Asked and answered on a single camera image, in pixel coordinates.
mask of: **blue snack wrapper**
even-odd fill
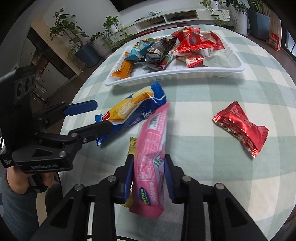
[[[114,108],[111,110],[115,115],[127,114],[127,116],[122,120],[114,120],[110,117],[110,111],[107,114],[100,114],[95,116],[95,123],[109,120],[113,123],[113,130],[109,135],[99,137],[96,140],[96,144],[99,146],[113,133],[128,127],[134,124],[139,123],[142,120],[145,120],[149,115],[155,112],[157,108],[166,103],[166,95],[161,88],[158,81],[153,85],[142,88],[138,92],[128,96],[123,101],[123,105],[114,111]]]

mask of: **table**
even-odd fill
[[[226,78],[160,81],[171,102],[166,152],[176,166],[200,183],[223,183],[270,240],[295,205],[296,86],[269,53],[247,38],[217,26],[195,27],[224,36],[244,61],[245,72]],[[158,31],[146,37],[168,35],[175,30]],[[147,85],[105,86],[104,80],[124,48],[98,67],[73,100],[77,103],[94,99],[98,102],[97,110],[66,117],[61,134],[94,123],[95,115],[106,113]],[[213,116],[233,101],[239,102],[253,123],[269,129],[266,143],[255,159],[237,139],[212,122]],[[75,157],[73,170],[61,173],[64,195],[75,184],[96,184],[123,165],[129,137],[137,137],[142,124],[117,133],[108,145],[97,147],[95,142],[84,145]],[[160,218],[152,220],[116,205],[117,234],[137,240],[180,240],[183,206],[172,204],[166,192],[164,206]]]

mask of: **human hand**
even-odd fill
[[[7,168],[7,182],[10,188],[17,194],[24,194],[30,186],[28,177],[33,173],[23,173],[17,166]],[[43,184],[52,186],[53,173],[42,173]]]

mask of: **door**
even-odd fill
[[[26,67],[31,65],[33,55],[35,53],[36,47],[32,42],[26,38],[24,48],[22,50],[22,56],[20,58],[20,67]]]
[[[39,79],[39,83],[47,90],[55,92],[67,80],[68,79],[60,71],[51,63],[48,63]]]

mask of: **gray sleeve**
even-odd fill
[[[8,185],[5,171],[2,179],[3,220],[19,241],[29,241],[39,227],[36,198],[32,187],[25,194],[15,193]]]

